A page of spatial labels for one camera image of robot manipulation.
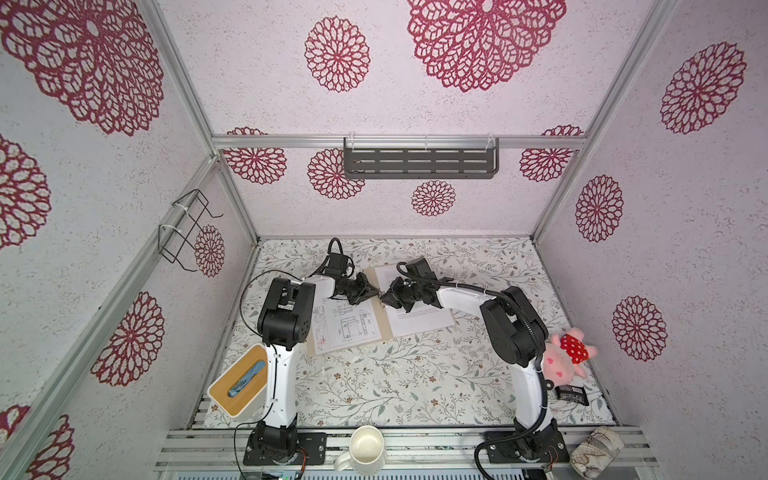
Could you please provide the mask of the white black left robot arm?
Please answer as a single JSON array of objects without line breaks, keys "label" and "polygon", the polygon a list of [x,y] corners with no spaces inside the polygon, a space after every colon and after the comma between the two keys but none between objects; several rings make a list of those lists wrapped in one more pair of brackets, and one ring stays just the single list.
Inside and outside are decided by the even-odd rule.
[{"label": "white black left robot arm", "polygon": [[272,280],[257,320],[257,334],[268,358],[270,398],[261,419],[263,424],[276,429],[296,424],[297,351],[309,336],[314,307],[327,299],[344,300],[356,306],[379,293],[364,273],[354,271],[348,256],[341,253],[329,254],[304,279]]}]

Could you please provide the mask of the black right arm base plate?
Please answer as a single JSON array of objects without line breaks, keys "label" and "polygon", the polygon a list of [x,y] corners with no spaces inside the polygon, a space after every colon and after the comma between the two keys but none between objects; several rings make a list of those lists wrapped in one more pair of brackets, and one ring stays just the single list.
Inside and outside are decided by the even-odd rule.
[{"label": "black right arm base plate", "polygon": [[555,419],[545,422],[542,429],[528,436],[502,442],[503,438],[522,433],[523,430],[523,426],[515,420],[510,429],[486,431],[483,434],[483,441],[490,442],[484,451],[492,464],[570,462],[570,454]]}]

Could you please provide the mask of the white printed text sheet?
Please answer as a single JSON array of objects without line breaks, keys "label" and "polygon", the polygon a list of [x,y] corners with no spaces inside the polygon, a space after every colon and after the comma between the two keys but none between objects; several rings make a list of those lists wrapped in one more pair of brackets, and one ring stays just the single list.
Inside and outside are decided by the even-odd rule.
[{"label": "white printed text sheet", "polygon": [[[368,269],[368,273],[374,275],[374,284],[382,293],[386,292],[394,280],[399,277],[394,265],[371,267]],[[406,312],[404,309],[394,309],[385,305],[382,300],[379,303],[393,338],[430,332],[455,325],[455,319],[450,310],[438,309],[421,301],[417,302],[410,312]]]}]

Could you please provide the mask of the white technical drawing sheet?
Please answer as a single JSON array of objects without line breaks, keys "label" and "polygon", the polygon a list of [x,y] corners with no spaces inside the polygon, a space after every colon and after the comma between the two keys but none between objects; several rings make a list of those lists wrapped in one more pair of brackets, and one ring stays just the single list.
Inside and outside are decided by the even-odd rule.
[{"label": "white technical drawing sheet", "polygon": [[325,299],[312,310],[307,353],[324,355],[382,339],[375,299],[359,305]]}]

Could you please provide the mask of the beige manila folder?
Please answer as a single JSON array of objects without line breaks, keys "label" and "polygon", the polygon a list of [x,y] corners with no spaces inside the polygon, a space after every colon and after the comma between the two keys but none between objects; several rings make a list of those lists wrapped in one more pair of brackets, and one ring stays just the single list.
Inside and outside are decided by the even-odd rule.
[{"label": "beige manila folder", "polygon": [[[316,289],[316,296],[315,296],[314,306],[316,306],[322,300],[332,299],[332,298],[323,298],[321,296],[323,293],[328,293],[330,291],[330,282],[329,281],[327,281],[327,280],[317,281],[316,282],[316,286],[317,286],[317,289]],[[381,304],[379,303],[380,299],[378,297],[373,297],[371,299],[375,299],[375,301],[376,301],[376,305],[375,305],[376,315],[378,317],[379,327],[380,327],[380,331],[381,331],[381,334],[382,334],[382,339],[378,340],[378,341],[388,341],[388,340],[395,339],[395,338],[392,337],[392,333],[391,333],[389,324],[388,324],[386,318],[384,317],[383,312],[380,310],[380,308],[381,308]],[[347,301],[347,299],[344,298],[344,297],[342,297],[340,299],[332,299],[332,300]]]}]

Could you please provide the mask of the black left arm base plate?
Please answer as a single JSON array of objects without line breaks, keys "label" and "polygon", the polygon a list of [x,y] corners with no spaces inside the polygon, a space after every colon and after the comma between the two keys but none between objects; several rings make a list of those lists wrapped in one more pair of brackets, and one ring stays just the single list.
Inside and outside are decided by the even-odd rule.
[{"label": "black left arm base plate", "polygon": [[317,466],[325,462],[328,435],[301,430],[296,422],[272,427],[264,421],[251,431],[243,456],[245,466]]}]

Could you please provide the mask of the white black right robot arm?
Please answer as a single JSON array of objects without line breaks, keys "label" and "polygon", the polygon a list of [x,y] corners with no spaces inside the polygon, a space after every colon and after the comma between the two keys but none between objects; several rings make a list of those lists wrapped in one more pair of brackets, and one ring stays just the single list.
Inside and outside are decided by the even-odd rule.
[{"label": "white black right robot arm", "polygon": [[549,332],[523,290],[510,286],[496,291],[439,278],[424,258],[400,262],[396,271],[398,276],[380,296],[382,303],[409,311],[421,302],[482,319],[493,350],[512,369],[516,427],[523,435],[544,430],[552,420],[543,374]]}]

